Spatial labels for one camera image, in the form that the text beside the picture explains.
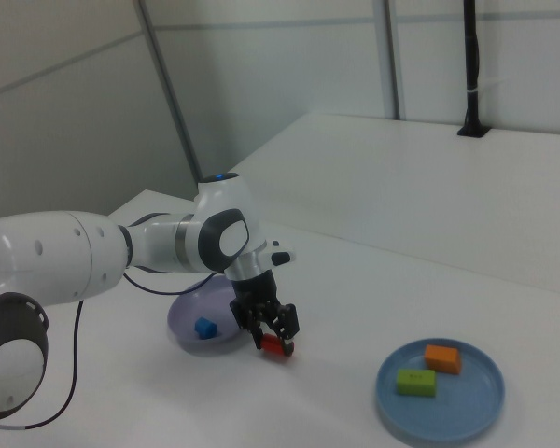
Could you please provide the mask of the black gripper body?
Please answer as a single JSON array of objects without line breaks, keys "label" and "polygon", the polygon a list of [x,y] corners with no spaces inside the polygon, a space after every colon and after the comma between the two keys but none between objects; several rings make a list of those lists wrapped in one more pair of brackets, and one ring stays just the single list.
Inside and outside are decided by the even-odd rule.
[{"label": "black gripper body", "polygon": [[271,270],[247,280],[231,280],[235,299],[231,311],[239,327],[249,327],[249,321],[271,324],[277,318],[279,301]]}]

